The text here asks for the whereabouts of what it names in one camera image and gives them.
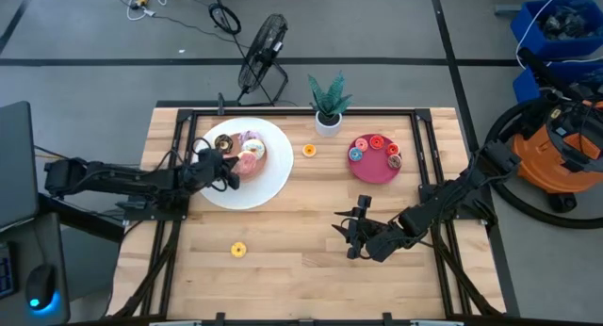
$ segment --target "small toy donut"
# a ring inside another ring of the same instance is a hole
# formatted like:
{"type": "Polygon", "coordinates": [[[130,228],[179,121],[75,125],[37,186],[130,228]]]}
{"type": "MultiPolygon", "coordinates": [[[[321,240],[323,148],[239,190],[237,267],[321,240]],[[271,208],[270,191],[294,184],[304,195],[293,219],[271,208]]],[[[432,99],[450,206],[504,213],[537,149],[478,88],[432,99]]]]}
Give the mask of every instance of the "small toy donut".
{"type": "Polygon", "coordinates": [[[257,158],[253,152],[243,151],[238,154],[238,162],[233,168],[233,172],[239,175],[249,174],[255,168],[256,163],[257,158]]]}
{"type": "Polygon", "coordinates": [[[390,143],[387,145],[387,150],[385,151],[388,155],[396,155],[399,154],[399,147],[396,143],[390,143]]]}
{"type": "Polygon", "coordinates": [[[366,139],[358,138],[356,142],[354,142],[356,148],[358,148],[361,152],[366,152],[368,149],[368,142],[366,139]]]}
{"type": "Polygon", "coordinates": [[[351,148],[348,155],[351,161],[360,161],[362,159],[362,151],[356,147],[351,148]]]}
{"type": "Polygon", "coordinates": [[[218,152],[222,154],[229,154],[233,150],[233,140],[226,134],[220,134],[214,140],[214,145],[218,152]]]}
{"type": "Polygon", "coordinates": [[[387,164],[393,169],[402,167],[402,158],[399,155],[390,155],[387,158],[387,164]]]}
{"type": "Polygon", "coordinates": [[[242,242],[235,242],[230,248],[230,254],[234,257],[243,257],[247,252],[247,246],[242,242]]]}
{"type": "Polygon", "coordinates": [[[317,154],[317,148],[313,144],[307,144],[303,146],[303,150],[301,150],[304,156],[312,157],[317,154]]]}
{"type": "Polygon", "coordinates": [[[374,135],[372,138],[370,138],[370,147],[373,149],[382,149],[383,144],[383,137],[380,135],[374,135]]]}
{"type": "Polygon", "coordinates": [[[243,145],[243,143],[245,143],[245,141],[250,140],[250,139],[261,140],[262,137],[260,137],[259,133],[254,132],[254,131],[245,131],[238,135],[238,143],[240,145],[243,145]]]}
{"type": "Polygon", "coordinates": [[[258,139],[247,140],[241,146],[243,151],[252,152],[255,155],[255,158],[258,160],[264,156],[264,152],[266,151],[266,147],[264,143],[258,139]]]}

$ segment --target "computer mouse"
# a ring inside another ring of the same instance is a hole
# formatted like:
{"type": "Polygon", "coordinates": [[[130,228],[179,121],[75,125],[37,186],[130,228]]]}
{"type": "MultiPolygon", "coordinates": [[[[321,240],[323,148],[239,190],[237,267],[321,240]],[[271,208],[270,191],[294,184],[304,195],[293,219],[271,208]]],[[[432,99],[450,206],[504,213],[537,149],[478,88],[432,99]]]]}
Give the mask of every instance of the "computer mouse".
{"type": "Polygon", "coordinates": [[[33,310],[41,310],[50,304],[55,293],[55,268],[43,264],[32,269],[25,283],[25,298],[33,310]]]}

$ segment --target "wooden table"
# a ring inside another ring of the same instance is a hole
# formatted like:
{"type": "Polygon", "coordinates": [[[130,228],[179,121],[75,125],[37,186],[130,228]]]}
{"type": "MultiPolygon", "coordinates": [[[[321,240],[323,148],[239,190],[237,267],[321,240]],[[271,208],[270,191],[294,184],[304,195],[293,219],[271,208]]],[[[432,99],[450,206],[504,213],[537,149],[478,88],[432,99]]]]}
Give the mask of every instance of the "wooden table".
{"type": "MultiPolygon", "coordinates": [[[[177,110],[155,109],[143,168],[153,168],[170,149],[177,110]]],[[[432,108],[432,118],[445,176],[456,178],[467,166],[467,156],[455,110],[432,108]]],[[[199,119],[197,136],[228,119],[199,119]]],[[[318,136],[311,116],[264,119],[278,125],[293,145],[295,161],[288,182],[275,198],[249,211],[222,209],[200,194],[191,198],[180,234],[168,318],[213,319],[217,312],[225,312],[228,319],[380,319],[383,312],[394,318],[442,318],[433,250],[416,245],[396,251],[384,263],[349,260],[348,246],[331,227],[341,221],[333,212],[351,209],[359,194],[373,197],[368,216],[374,220],[389,220],[418,203],[420,178],[410,119],[346,116],[341,132],[331,139],[318,136]],[[350,142],[365,133],[386,135],[400,146],[403,166],[388,185],[363,183],[347,168],[350,142]],[[317,146],[315,157],[302,155],[306,143],[317,146]],[[247,245],[243,258],[230,254],[237,241],[247,245]]],[[[422,125],[421,131],[427,152],[422,125]]],[[[435,183],[431,159],[426,158],[435,183]]],[[[465,271],[488,301],[504,310],[484,227],[477,220],[454,224],[465,271]]],[[[123,306],[146,274],[155,225],[142,223],[123,242],[109,314],[123,306]]],[[[166,228],[164,240],[170,229],[166,228]]],[[[448,277],[455,311],[460,312],[453,276],[448,277]]],[[[156,310],[161,285],[155,287],[156,310]]]]}

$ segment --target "black fan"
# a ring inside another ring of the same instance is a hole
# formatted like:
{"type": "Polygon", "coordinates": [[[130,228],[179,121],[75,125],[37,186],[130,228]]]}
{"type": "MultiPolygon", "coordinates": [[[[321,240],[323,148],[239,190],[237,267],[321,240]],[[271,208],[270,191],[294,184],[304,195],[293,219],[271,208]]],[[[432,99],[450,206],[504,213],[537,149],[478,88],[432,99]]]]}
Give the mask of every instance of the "black fan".
{"type": "Polygon", "coordinates": [[[246,62],[241,67],[238,75],[238,85],[241,87],[241,93],[236,102],[240,105],[240,100],[244,94],[257,90],[260,87],[264,76],[272,65],[283,75],[285,80],[271,100],[273,103],[278,101],[289,78],[286,72],[276,63],[276,57],[283,48],[283,38],[287,31],[285,17],[281,14],[270,15],[262,27],[255,35],[252,46],[245,56],[246,62]]]}

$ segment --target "red plate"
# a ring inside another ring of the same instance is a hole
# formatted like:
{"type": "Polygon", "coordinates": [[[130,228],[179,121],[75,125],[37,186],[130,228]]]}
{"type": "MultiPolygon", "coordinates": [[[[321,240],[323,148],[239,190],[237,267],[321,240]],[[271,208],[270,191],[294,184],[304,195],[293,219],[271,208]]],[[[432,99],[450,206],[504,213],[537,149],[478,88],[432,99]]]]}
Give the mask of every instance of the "red plate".
{"type": "MultiPolygon", "coordinates": [[[[364,134],[358,138],[364,138],[366,141],[370,141],[370,138],[375,134],[364,134]]],[[[387,164],[387,145],[393,141],[388,137],[383,137],[384,146],[382,149],[376,150],[368,146],[366,152],[362,153],[362,159],[360,161],[351,161],[349,157],[350,149],[356,147],[355,142],[358,139],[354,139],[351,142],[350,148],[346,153],[346,158],[350,163],[351,172],[356,175],[360,180],[368,182],[370,184],[386,184],[392,181],[399,173],[399,169],[390,168],[387,164]]]]}

